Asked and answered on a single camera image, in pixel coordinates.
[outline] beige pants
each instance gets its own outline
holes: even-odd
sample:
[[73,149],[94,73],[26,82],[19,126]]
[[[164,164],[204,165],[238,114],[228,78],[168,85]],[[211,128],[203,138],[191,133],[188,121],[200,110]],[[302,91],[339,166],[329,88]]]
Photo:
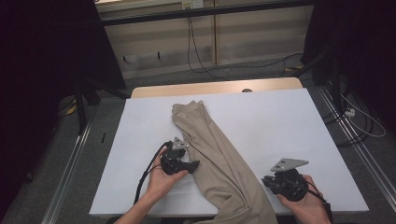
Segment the beige pants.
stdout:
[[219,213],[200,223],[274,224],[276,216],[259,180],[221,129],[209,117],[202,101],[174,105],[172,120],[189,144],[198,188]]

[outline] pant leg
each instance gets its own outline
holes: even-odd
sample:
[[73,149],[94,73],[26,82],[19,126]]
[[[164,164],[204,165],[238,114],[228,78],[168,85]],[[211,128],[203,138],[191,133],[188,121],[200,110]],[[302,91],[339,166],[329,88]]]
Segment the pant leg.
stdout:
[[174,105],[172,119],[189,144],[191,160],[200,161],[193,174],[200,191],[219,209],[214,220],[201,223],[277,223],[259,180],[202,101]]

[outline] white table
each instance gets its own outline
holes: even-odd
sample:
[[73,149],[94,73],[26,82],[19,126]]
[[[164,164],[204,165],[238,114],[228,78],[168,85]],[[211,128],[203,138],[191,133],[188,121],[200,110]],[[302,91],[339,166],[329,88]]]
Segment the white table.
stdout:
[[[181,131],[171,120],[173,104],[203,100],[211,118],[257,176],[277,215],[288,215],[261,182],[281,158],[308,160],[297,168],[312,175],[334,213],[368,211],[350,172],[305,89],[198,94],[127,100],[90,214],[125,213],[138,181],[158,147]],[[148,179],[143,185],[146,190]],[[157,217],[208,217],[217,213],[188,175],[148,213]]]

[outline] aluminum rail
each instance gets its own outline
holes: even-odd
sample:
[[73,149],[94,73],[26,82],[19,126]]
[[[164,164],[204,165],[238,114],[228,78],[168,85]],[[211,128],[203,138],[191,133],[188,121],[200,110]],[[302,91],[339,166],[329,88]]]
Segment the aluminum rail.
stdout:
[[[335,106],[332,104],[332,95],[328,91],[324,90],[320,90],[319,93],[327,107],[329,107],[331,111],[337,111]],[[338,124],[340,125],[340,128],[342,129],[348,140],[352,140],[356,137],[358,137],[358,141],[361,140],[358,136],[358,133],[352,127],[348,120],[343,121],[340,119],[338,121]],[[364,145],[363,142],[359,142],[358,144],[353,145],[353,148],[355,149],[364,166],[372,176],[375,183],[378,185],[379,189],[382,191],[389,205],[396,213],[396,187],[393,185],[391,180],[376,162],[370,150],[367,148],[366,145]]]
[[61,212],[61,208],[64,204],[64,199],[72,183],[74,172],[76,171],[76,167],[78,165],[79,156],[85,146],[88,135],[90,133],[92,121],[95,117],[96,110],[97,107],[94,109],[92,118],[88,121],[87,125],[85,126],[85,129],[78,136],[76,144],[70,155],[69,161],[64,169],[64,174],[62,175],[58,187],[52,196],[52,199],[47,208],[46,214],[44,215],[41,221],[41,224],[55,224],[56,220],[58,219],[58,216]]
[[181,19],[188,17],[212,16],[212,15],[268,10],[268,9],[277,9],[277,8],[286,8],[286,7],[305,7],[305,6],[312,6],[317,2],[318,0],[283,0],[283,1],[271,1],[265,3],[246,4],[246,5],[237,5],[237,6],[227,6],[227,7],[204,7],[204,8],[190,9],[190,10],[169,11],[169,12],[144,14],[137,16],[112,17],[112,18],[101,19],[100,21],[81,21],[81,22],[73,22],[73,23],[63,23],[54,26],[54,28],[86,29],[86,28],[94,28],[94,27],[122,25],[129,23],[139,23],[145,21],[164,21],[164,20],[173,20],[173,19]]

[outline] black curtain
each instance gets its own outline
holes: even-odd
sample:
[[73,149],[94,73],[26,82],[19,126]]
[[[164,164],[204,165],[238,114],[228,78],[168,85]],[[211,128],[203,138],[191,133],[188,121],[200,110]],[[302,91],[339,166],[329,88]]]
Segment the black curtain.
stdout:
[[77,79],[125,88],[92,0],[0,0],[0,219],[51,138],[58,103]]
[[396,3],[394,1],[323,1],[315,5],[306,34],[303,63],[323,50],[328,58],[313,69],[323,83],[336,60],[340,73],[364,101],[396,130]]

